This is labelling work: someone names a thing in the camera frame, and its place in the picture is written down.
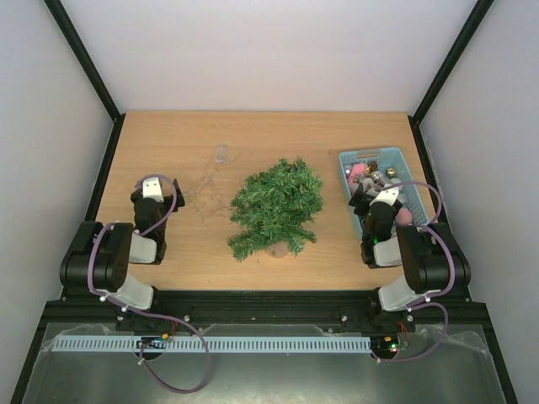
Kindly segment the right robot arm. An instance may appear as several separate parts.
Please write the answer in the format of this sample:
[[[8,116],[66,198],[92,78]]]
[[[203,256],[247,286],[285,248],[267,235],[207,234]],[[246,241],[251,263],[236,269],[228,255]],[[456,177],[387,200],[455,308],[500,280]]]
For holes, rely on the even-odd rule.
[[[365,318],[377,331],[393,324],[400,312],[433,303],[453,289],[465,289],[471,280],[469,262],[450,227],[438,221],[440,205],[426,224],[399,216],[405,212],[398,201],[399,191],[412,185],[425,186],[441,202],[433,186],[419,181],[388,185],[375,196],[356,190],[349,200],[362,220],[363,263],[369,268],[403,268],[399,278],[371,293]]]

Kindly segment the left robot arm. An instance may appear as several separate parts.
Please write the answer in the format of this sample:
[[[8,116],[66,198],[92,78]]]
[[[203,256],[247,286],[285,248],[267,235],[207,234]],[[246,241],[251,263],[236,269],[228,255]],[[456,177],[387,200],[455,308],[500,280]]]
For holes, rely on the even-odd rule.
[[[176,179],[152,174],[136,183],[131,194],[134,223],[102,224],[84,221],[61,262],[59,275],[68,289],[85,288],[102,302],[126,313],[169,321],[173,329],[185,320],[166,315],[159,307],[158,290],[129,272],[129,265],[162,263],[167,250],[166,225],[170,215],[185,206]]]

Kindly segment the clear string lights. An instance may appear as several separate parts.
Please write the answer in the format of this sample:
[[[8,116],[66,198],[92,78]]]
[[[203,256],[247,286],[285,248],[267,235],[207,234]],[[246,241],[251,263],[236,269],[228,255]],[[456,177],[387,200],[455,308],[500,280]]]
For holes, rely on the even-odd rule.
[[[231,201],[243,185],[242,175],[236,172],[240,156],[240,151],[231,154],[228,144],[218,144],[195,185],[186,193],[186,205],[197,216],[199,228],[214,218],[230,221]]]

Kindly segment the small green christmas tree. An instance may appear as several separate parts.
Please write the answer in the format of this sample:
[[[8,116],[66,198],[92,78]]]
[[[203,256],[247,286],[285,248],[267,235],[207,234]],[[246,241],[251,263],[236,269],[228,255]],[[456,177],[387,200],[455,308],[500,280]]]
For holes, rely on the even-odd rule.
[[[322,179],[301,158],[281,158],[267,170],[243,181],[230,203],[230,221],[239,232],[227,245],[238,262],[283,242],[296,256],[308,242],[315,243],[314,231],[305,227],[323,210]]]

